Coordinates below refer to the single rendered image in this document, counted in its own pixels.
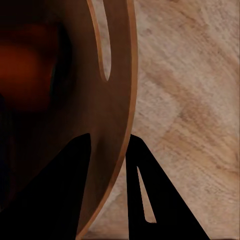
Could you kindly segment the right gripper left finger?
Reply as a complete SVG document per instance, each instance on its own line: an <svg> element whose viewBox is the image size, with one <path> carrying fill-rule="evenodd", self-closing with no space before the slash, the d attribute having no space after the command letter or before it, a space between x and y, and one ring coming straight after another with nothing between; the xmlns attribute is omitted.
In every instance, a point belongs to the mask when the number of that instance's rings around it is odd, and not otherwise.
<svg viewBox="0 0 240 240"><path fill-rule="evenodd" d="M76 240L91 151L89 133L72 139L0 211L0 240Z"/></svg>

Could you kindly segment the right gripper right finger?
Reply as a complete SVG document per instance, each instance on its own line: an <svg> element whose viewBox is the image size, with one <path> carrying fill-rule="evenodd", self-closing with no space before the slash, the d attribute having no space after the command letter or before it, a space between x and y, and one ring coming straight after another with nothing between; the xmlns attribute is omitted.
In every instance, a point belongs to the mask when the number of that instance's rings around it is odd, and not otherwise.
<svg viewBox="0 0 240 240"><path fill-rule="evenodd" d="M210 240L140 137L125 156L129 240ZM145 220L137 166L157 223Z"/></svg>

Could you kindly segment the trash can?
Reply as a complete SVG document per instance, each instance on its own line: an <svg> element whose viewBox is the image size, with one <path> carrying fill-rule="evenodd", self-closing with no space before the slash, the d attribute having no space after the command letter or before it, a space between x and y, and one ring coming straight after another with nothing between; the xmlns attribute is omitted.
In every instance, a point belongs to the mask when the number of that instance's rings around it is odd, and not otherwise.
<svg viewBox="0 0 240 240"><path fill-rule="evenodd" d="M53 108L10 113L10 192L3 209L74 138L90 134L91 156L75 240L106 203L121 171L134 123L138 36L134 0L103 0L111 69L106 79L92 0L0 0L0 26L62 28L70 71L58 77Z"/></svg>

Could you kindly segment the can of soda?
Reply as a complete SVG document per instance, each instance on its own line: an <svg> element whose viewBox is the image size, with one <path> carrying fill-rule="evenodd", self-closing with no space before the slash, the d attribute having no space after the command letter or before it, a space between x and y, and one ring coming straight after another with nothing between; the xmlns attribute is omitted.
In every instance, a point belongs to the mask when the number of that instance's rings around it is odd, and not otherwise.
<svg viewBox="0 0 240 240"><path fill-rule="evenodd" d="M46 48L0 37L0 94L9 112L53 108L59 73L60 59Z"/></svg>
<svg viewBox="0 0 240 240"><path fill-rule="evenodd" d="M0 94L0 211L4 209L11 180L11 117L8 104Z"/></svg>
<svg viewBox="0 0 240 240"><path fill-rule="evenodd" d="M67 41L62 27L55 27L48 22L0 25L0 38L46 48L55 58L60 59L60 78L71 70Z"/></svg>

